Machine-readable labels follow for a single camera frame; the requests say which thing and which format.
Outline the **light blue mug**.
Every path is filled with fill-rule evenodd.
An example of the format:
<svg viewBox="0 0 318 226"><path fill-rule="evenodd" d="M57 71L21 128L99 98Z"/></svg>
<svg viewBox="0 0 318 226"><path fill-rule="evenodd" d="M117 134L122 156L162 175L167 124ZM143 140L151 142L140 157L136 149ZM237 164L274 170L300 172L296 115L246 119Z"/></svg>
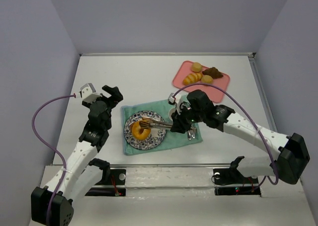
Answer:
<svg viewBox="0 0 318 226"><path fill-rule="evenodd" d="M169 110L169 112L168 112L168 117L169 117L169 119L172 121L172 115L173 115L173 113L176 111L176 109L175 108L171 108L170 110Z"/></svg>

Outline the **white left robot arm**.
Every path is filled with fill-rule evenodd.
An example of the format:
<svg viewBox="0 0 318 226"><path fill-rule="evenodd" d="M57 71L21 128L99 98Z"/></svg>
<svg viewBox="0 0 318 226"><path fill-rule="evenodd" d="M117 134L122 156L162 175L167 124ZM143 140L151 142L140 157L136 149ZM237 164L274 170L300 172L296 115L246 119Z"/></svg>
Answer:
<svg viewBox="0 0 318 226"><path fill-rule="evenodd" d="M109 97L97 93L91 83L81 87L73 97L89 109L88 121L69 156L63 156L62 167L44 185L31 193L31 219L46 226L67 226L74 215L74 202L110 175L110 164L96 158L109 137L111 111L123 100L118 87L102 87Z"/></svg>

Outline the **dark chocolate croissant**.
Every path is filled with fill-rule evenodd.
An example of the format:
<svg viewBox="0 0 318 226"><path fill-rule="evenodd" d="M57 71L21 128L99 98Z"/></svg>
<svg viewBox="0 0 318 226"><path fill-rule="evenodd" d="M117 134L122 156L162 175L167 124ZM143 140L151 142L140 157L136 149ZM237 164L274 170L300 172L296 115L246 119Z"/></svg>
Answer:
<svg viewBox="0 0 318 226"><path fill-rule="evenodd" d="M216 67L205 69L202 71L202 74L208 75L213 79L219 79L223 77L223 74Z"/></svg>

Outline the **striped yellow bread roll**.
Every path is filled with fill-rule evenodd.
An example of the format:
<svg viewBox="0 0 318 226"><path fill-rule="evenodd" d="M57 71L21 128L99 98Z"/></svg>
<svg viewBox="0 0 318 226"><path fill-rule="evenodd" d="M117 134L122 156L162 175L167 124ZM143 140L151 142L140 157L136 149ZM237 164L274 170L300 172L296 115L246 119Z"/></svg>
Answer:
<svg viewBox="0 0 318 226"><path fill-rule="evenodd" d="M182 81L183 85L190 85L190 84L194 84L196 82L199 82L202 78L202 73L191 73L188 74L184 80Z"/></svg>

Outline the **yellow ring donut bread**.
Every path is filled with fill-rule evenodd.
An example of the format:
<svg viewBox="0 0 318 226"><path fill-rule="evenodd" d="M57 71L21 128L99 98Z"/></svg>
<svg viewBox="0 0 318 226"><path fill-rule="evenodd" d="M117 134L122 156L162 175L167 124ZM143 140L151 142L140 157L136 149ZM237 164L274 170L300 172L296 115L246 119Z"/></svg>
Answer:
<svg viewBox="0 0 318 226"><path fill-rule="evenodd" d="M146 122L137 121L130 127L133 137L137 140L145 140L151 133L151 129L148 128Z"/></svg>

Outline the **round beige bun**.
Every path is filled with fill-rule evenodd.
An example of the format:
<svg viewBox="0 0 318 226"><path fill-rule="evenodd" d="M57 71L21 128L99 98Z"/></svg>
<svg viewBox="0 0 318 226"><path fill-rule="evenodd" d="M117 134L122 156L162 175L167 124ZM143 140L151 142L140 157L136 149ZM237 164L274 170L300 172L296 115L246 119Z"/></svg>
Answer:
<svg viewBox="0 0 318 226"><path fill-rule="evenodd" d="M195 73L199 73L202 71L202 65L198 62L193 62L191 66L191 70Z"/></svg>
<svg viewBox="0 0 318 226"><path fill-rule="evenodd" d="M202 83L212 84L214 79L209 75L203 75L201 78Z"/></svg>

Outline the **blue floral ceramic plate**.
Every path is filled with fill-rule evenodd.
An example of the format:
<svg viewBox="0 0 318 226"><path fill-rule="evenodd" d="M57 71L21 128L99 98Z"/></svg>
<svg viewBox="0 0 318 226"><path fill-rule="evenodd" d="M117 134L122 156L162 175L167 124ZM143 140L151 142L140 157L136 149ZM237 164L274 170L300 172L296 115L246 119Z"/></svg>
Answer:
<svg viewBox="0 0 318 226"><path fill-rule="evenodd" d="M145 140L137 140L133 137L130 127L133 123L141 121L142 118L151 118L163 122L161 115L154 111L139 111L132 114L127 120L124 121L124 138L131 146L137 150L150 150L157 147L163 142L166 136L166 129L151 129L150 135Z"/></svg>

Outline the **round beige bun near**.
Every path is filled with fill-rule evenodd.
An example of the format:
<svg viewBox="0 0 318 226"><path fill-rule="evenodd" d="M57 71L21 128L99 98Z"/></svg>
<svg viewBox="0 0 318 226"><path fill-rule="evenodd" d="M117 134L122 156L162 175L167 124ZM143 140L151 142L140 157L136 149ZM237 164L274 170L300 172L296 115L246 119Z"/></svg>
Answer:
<svg viewBox="0 0 318 226"><path fill-rule="evenodd" d="M201 78L202 83L212 84L214 79L209 75L203 75Z"/></svg>

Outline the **stainless steel tongs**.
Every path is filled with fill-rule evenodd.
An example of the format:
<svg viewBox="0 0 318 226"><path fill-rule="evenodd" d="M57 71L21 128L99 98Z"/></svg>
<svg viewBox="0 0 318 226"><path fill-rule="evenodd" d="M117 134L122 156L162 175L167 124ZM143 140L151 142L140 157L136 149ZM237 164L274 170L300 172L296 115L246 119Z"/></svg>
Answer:
<svg viewBox="0 0 318 226"><path fill-rule="evenodd" d="M161 122L158 120L154 120L151 118L142 118L139 122L139 125L143 129L166 129L170 130L172 128L172 124Z"/></svg>

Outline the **silver fork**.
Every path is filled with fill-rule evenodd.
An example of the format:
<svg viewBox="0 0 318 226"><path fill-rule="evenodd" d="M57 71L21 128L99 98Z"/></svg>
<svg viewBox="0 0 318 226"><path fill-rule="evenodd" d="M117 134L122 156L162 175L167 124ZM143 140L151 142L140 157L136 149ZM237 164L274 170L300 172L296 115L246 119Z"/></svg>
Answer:
<svg viewBox="0 0 318 226"><path fill-rule="evenodd" d="M189 140L192 140L192 139L195 139L196 138L196 133L197 133L197 130L196 129L191 129L187 132L187 138Z"/></svg>

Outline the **green cloth napkin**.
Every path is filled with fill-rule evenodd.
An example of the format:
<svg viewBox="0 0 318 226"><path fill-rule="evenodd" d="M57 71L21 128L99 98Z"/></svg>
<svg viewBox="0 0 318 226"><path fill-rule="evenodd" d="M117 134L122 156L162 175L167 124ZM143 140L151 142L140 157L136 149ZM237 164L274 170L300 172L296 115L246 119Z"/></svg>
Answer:
<svg viewBox="0 0 318 226"><path fill-rule="evenodd" d="M121 107L121 114L122 114L122 125L124 127L124 121L127 120L132 114L139 112L139 111L154 111L162 116L164 122L171 123L172 121L168 117L169 110L173 108L173 106L169 105L167 100L159 100L154 102L148 102L143 104L138 104L134 106L123 106ZM180 147L184 147L190 144L196 144L203 141L199 129L198 124L193 125L196 130L196 138L189 140L186 134L180 133L172 133L171 131L166 131L165 139L161 144L157 147L150 149L150 150L137 150L128 146L126 140L124 140L124 154L128 156L143 154L143 153L151 153L156 151L165 151L165 150L172 150Z"/></svg>

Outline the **round beige bun far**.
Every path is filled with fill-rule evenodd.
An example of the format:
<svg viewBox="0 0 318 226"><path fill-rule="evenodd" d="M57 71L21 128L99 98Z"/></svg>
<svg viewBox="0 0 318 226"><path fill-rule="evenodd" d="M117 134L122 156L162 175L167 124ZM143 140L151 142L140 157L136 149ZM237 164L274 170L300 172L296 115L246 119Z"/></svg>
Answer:
<svg viewBox="0 0 318 226"><path fill-rule="evenodd" d="M202 71L202 65L198 62L193 62L191 66L191 70L195 73L199 73Z"/></svg>

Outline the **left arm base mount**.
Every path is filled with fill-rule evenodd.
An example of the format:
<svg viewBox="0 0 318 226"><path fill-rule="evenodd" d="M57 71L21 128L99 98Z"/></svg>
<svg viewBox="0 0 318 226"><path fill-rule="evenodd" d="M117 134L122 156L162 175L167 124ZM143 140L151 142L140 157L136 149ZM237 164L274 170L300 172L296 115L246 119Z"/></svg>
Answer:
<svg viewBox="0 0 318 226"><path fill-rule="evenodd" d="M109 176L103 176L85 196L92 197L125 197L126 170L111 168Z"/></svg>

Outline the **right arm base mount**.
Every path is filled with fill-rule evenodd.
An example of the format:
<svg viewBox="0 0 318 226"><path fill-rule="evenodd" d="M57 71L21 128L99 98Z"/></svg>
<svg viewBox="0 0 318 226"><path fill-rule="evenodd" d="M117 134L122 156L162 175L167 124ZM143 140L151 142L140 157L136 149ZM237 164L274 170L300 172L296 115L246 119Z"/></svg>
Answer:
<svg viewBox="0 0 318 226"><path fill-rule="evenodd" d="M257 178L244 177L238 171L229 168L215 168L211 181L215 186L216 196L261 196Z"/></svg>

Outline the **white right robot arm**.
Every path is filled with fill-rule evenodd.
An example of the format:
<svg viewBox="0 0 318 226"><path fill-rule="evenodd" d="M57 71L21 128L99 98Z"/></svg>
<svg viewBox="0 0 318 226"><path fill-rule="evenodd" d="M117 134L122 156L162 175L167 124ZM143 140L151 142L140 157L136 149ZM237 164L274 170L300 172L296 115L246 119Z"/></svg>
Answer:
<svg viewBox="0 0 318 226"><path fill-rule="evenodd" d="M281 180L296 184L310 161L304 138L293 133L284 135L255 124L248 114L240 115L225 105L214 105L207 94L195 90L187 95L187 101L178 100L172 93L169 104L175 106L171 131L186 133L193 124L203 122L222 133L238 137L266 152L266 156L238 156L228 168L217 172L217 185L239 184L250 177L275 177L273 184Z"/></svg>

